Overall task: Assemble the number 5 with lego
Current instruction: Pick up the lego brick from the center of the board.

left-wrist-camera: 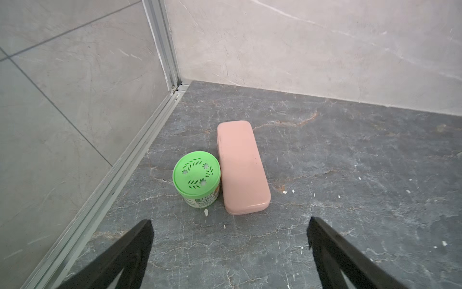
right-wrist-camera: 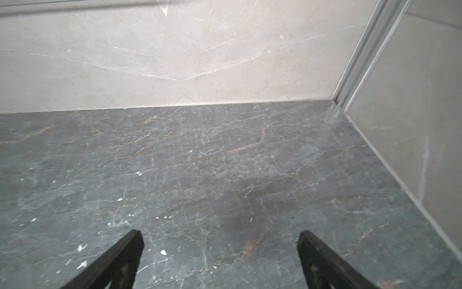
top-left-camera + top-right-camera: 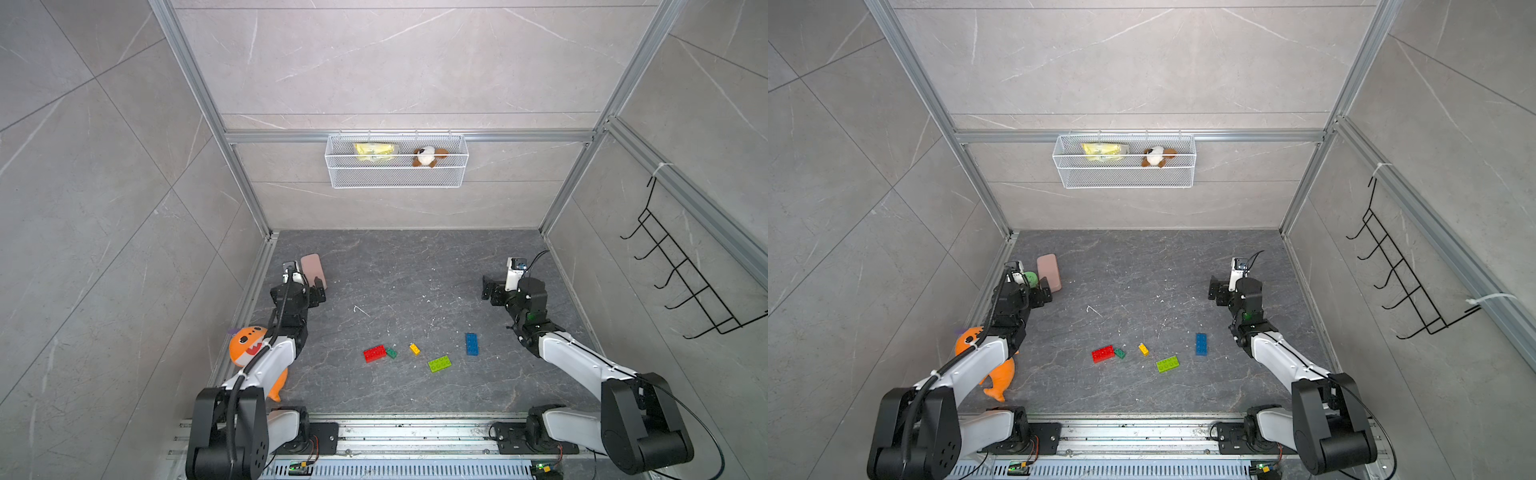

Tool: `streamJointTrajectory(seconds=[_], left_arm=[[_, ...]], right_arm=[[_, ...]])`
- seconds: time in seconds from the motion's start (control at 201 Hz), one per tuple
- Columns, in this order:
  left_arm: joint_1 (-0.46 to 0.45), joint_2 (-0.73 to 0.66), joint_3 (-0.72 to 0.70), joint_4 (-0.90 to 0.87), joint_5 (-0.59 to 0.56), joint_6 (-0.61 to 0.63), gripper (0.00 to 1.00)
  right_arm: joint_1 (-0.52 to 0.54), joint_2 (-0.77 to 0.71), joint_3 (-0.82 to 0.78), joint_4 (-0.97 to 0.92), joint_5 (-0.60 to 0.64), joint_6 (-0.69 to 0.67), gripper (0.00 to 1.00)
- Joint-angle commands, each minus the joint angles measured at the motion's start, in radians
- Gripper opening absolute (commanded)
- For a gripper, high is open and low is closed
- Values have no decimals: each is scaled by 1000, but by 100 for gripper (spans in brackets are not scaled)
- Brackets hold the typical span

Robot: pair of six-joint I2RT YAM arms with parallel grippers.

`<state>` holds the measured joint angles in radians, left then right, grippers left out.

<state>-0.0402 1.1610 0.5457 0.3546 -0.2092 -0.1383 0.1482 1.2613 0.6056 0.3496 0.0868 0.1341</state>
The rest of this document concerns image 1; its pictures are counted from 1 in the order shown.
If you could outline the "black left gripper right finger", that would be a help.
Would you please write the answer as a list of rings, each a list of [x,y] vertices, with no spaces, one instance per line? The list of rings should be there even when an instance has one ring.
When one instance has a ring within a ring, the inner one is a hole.
[[[307,237],[324,289],[347,289],[346,279],[357,289],[405,288],[320,217],[310,218]]]

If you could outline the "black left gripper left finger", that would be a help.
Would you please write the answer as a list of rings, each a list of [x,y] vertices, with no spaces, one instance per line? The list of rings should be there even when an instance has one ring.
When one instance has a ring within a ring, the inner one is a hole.
[[[61,289],[117,289],[141,287],[154,240],[152,221],[144,219],[100,254],[87,267],[62,283]]]

